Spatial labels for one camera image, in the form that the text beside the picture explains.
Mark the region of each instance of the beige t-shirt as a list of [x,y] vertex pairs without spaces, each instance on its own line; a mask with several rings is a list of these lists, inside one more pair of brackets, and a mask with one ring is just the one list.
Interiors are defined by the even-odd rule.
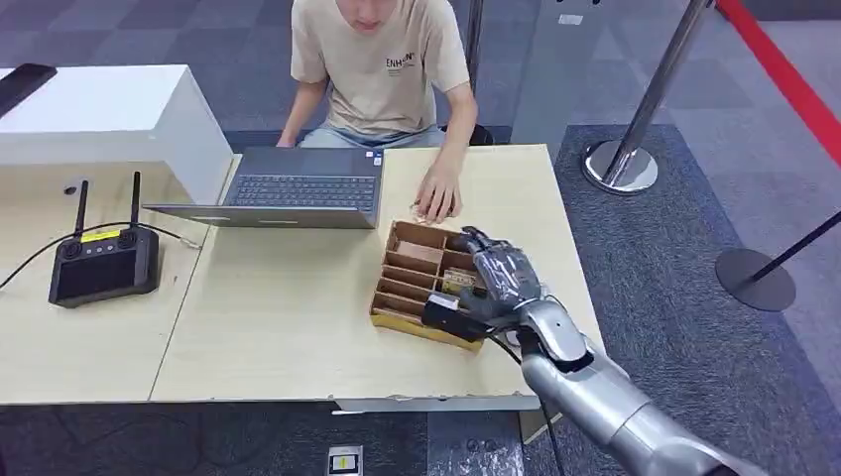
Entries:
[[336,0],[295,0],[292,77],[332,81],[327,121],[364,135],[417,132],[435,123],[432,85],[446,92],[469,75],[447,0],[397,0],[374,35],[342,17]]

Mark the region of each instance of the silver stanchion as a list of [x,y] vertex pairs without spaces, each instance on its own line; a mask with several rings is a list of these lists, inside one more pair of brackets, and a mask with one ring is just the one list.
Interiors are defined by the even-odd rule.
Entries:
[[662,56],[643,101],[621,141],[590,147],[584,154],[584,176],[599,188],[620,195],[639,193],[657,181],[655,158],[640,147],[677,67],[688,51],[704,11],[714,0],[690,0]]

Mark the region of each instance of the jeans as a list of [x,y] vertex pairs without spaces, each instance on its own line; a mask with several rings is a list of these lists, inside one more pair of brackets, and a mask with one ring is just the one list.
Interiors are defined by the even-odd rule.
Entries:
[[445,134],[438,126],[429,126],[422,131],[399,132],[388,136],[363,136],[347,129],[332,127],[327,123],[310,132],[298,144],[298,147],[324,149],[395,149],[401,147],[440,147]]

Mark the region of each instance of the controller screen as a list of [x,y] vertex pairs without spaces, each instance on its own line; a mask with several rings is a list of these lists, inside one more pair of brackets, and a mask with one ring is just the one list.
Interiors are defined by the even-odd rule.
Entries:
[[136,254],[127,250],[62,264],[58,298],[78,298],[134,285]]

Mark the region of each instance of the laptop keyboard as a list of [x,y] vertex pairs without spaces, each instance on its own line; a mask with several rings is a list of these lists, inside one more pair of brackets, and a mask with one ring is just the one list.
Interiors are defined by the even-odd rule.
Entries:
[[316,176],[240,176],[234,206],[353,207],[374,209],[375,178]]

